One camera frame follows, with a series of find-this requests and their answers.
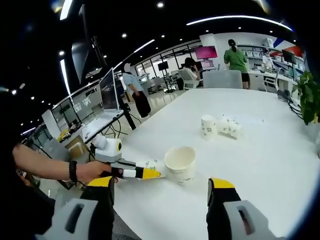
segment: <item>green shirt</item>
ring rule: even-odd
[[[236,52],[232,49],[226,50],[224,53],[224,62],[230,63],[230,70],[239,70],[242,74],[248,73],[246,62],[248,62],[245,54],[237,49]]]

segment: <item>black pants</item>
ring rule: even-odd
[[[151,112],[151,108],[148,99],[143,91],[139,91],[139,96],[134,92],[132,97],[135,101],[136,109],[138,110],[140,116],[145,118]]]

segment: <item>person in white shirt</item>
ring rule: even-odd
[[[193,60],[191,57],[187,57],[184,60],[184,68],[186,69],[193,77],[195,80],[200,80],[200,74],[199,70],[196,66],[196,61]]]
[[[151,112],[151,108],[143,88],[140,85],[138,78],[130,72],[130,64],[126,63],[122,69],[123,81],[127,87],[128,92],[132,95],[136,109],[141,118],[146,118]]]
[[[272,61],[272,58],[270,57],[270,53],[267,49],[264,50],[264,55],[262,56],[262,63],[263,63],[264,69],[268,72],[272,72],[272,70],[275,68],[274,62]]]

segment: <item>green leaves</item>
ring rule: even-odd
[[[292,93],[298,90],[301,98],[301,112],[306,125],[320,116],[320,85],[314,81],[314,77],[305,71],[300,77],[300,82],[293,86]]]

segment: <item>person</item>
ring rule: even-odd
[[[43,234],[51,226],[54,200],[39,194],[35,187],[27,186],[17,174],[17,169],[44,179],[68,181],[69,163],[50,159],[20,144],[19,103],[14,100],[15,96],[10,93],[0,92],[0,109],[3,113],[10,113],[0,117],[1,135],[4,138],[0,147],[1,234],[6,236],[4,232],[8,231],[8,234],[17,238],[34,239],[35,234]],[[99,161],[77,164],[74,168],[77,180],[82,183],[89,183],[104,171],[111,172],[111,167]]]
[[[265,71],[271,72],[275,68],[274,62],[272,61],[272,58],[270,57],[270,53],[267,49],[263,50],[264,55],[262,56],[262,63],[264,66]]]
[[[132,95],[135,101],[136,109],[138,110],[141,118],[148,117],[149,113],[151,112],[148,99],[144,94],[144,89],[140,85],[137,77],[133,76],[133,74],[130,72],[129,63],[126,63],[123,66],[122,77],[129,93]]]
[[[249,89],[249,74],[246,67],[247,57],[241,50],[237,49],[236,42],[233,39],[229,39],[228,44],[230,49],[224,53],[224,63],[230,64],[230,70],[239,70],[241,72],[242,87],[243,89]]]
[[[196,61],[193,58],[185,58],[183,69],[186,69],[197,81],[200,80],[199,70],[196,66]]]

